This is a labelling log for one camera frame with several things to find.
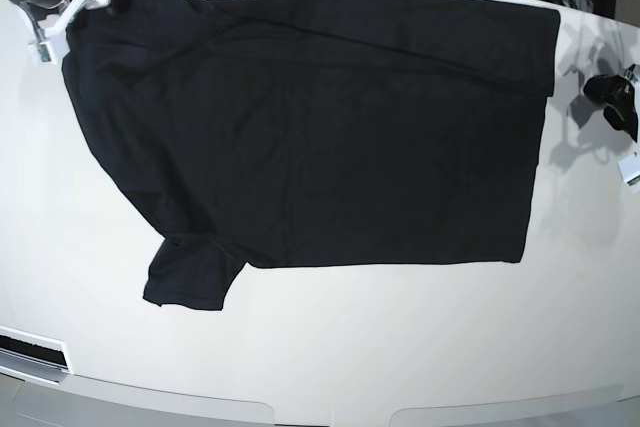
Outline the black t-shirt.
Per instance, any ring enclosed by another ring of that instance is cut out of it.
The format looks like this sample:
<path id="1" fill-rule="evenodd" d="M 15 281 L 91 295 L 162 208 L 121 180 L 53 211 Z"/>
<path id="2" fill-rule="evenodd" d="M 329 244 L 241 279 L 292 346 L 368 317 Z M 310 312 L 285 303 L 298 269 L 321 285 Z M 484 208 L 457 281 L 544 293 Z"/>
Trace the black t-shirt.
<path id="1" fill-rule="evenodd" d="M 519 262 L 560 14 L 490 0 L 129 0 L 67 29 L 92 155 L 163 237 L 143 297 L 241 270 Z"/>

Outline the white slotted table fixture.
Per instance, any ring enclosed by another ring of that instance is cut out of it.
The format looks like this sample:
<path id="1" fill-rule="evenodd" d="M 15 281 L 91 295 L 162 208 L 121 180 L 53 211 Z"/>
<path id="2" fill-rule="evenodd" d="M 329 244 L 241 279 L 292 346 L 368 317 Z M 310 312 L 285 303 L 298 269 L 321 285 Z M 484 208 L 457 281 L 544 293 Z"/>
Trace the white slotted table fixture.
<path id="1" fill-rule="evenodd" d="M 67 345 L 62 340 L 1 326 L 1 352 L 65 373 L 74 373 Z"/>

